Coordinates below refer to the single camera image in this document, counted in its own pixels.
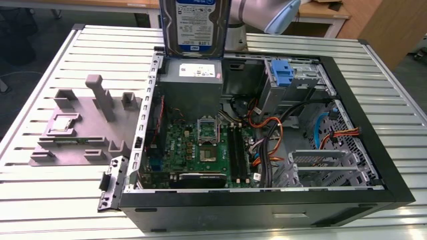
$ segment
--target white label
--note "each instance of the white label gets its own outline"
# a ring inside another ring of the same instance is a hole
[[[209,14],[213,5],[176,3],[177,44],[189,45],[190,51],[198,51],[198,46],[212,45],[213,23]]]
[[[261,114],[261,110],[260,110],[257,107],[253,107],[253,111],[254,111],[257,114]]]
[[[178,65],[178,76],[214,78],[214,65],[182,63]]]
[[[261,175],[258,173],[253,173],[253,180],[260,181],[261,180]]]
[[[138,4],[138,3],[128,3],[126,5],[132,7],[146,7],[145,4]]]

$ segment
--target green circuit board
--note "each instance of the green circuit board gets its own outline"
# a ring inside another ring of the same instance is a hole
[[[176,123],[168,125],[165,137],[165,155],[162,160],[157,161],[157,164],[161,166],[158,166],[156,169],[162,173],[220,173],[226,175],[226,188],[253,187],[250,182],[245,183],[242,181],[236,183],[230,179],[226,127],[226,125],[220,125],[217,143],[198,145],[196,124]],[[200,126],[200,136],[209,137],[214,135],[214,131],[217,131],[217,129],[214,129],[213,124]],[[242,141],[248,141],[252,137],[252,134],[253,132],[250,128],[242,128]],[[160,176],[158,179],[154,180],[154,182],[164,181],[165,179],[160,179]],[[156,188],[168,188],[168,184],[165,183],[156,184],[156,186]]]

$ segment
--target slotted table surface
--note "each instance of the slotted table surface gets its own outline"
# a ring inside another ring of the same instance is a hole
[[[30,167],[29,155],[45,129],[57,89],[93,96],[88,74],[100,74],[112,96],[145,96],[153,47],[160,29],[92,26],[72,30],[40,83],[0,143],[0,239],[424,239],[427,230],[425,115],[383,67],[368,46],[356,40],[248,34],[254,52],[333,57],[416,202],[380,211],[343,227],[221,232],[142,233],[121,212],[97,213],[98,181],[106,166]]]

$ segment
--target blue cable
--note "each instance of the blue cable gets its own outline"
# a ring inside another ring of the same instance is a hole
[[[320,128],[320,122],[321,119],[328,115],[327,112],[321,113],[317,117],[317,120],[314,121],[314,125],[313,125],[313,144],[314,144],[314,148],[317,149],[320,147],[320,142],[319,142],[319,128]]]

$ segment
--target black cable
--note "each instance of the black cable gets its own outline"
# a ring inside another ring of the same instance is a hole
[[[241,120],[242,125],[244,125],[244,126],[248,126],[249,123],[248,123],[246,118],[248,118],[249,116],[246,116],[246,115],[241,116],[241,114],[240,114],[238,111],[237,111],[237,108],[234,107],[234,102],[236,102],[236,100],[237,100],[237,99],[244,99],[244,98],[253,98],[253,97],[250,97],[249,95],[245,95],[245,94],[242,94],[242,95],[232,95],[232,97],[230,97],[230,99],[229,99],[229,107],[230,107],[230,110],[232,110],[234,116],[237,117],[237,119]]]

